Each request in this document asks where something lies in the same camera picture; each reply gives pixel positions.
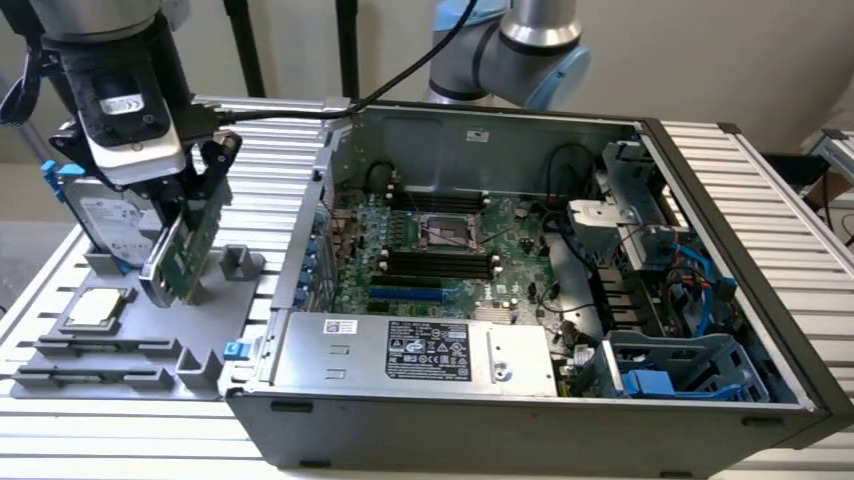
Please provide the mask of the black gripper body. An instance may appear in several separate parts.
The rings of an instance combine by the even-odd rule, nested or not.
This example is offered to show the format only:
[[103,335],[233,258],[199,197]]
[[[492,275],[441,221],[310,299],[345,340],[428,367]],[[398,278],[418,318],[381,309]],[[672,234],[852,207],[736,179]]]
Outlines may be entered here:
[[214,139],[219,117],[211,107],[194,103],[171,25],[165,13],[157,13],[150,26],[150,54],[161,93],[165,98],[182,149],[187,157],[186,174],[194,184],[198,172],[193,166],[191,147]]

